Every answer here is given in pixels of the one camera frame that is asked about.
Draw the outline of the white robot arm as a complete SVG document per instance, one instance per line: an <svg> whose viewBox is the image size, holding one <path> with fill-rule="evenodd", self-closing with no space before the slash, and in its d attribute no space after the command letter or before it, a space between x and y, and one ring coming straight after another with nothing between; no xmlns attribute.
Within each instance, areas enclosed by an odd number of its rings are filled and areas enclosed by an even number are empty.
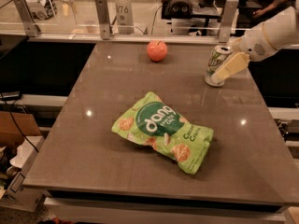
<svg viewBox="0 0 299 224"><path fill-rule="evenodd" d="M226 78L247 68L249 62L263 61L279 50L298 43L298 7L290 6L231 42L233 53L216 69L210 80L222 83Z"/></svg>

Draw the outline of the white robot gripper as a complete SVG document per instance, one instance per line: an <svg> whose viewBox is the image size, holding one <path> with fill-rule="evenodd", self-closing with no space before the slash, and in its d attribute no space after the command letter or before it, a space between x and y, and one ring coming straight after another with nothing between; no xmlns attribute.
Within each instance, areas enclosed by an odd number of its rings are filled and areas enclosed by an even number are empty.
<svg viewBox="0 0 299 224"><path fill-rule="evenodd" d="M234 54L225 61L211 76L212 81L223 81L226 78L244 70L249 60L260 62L275 55L278 51L270 44L263 28L247 30L241 37L231 43Z"/></svg>

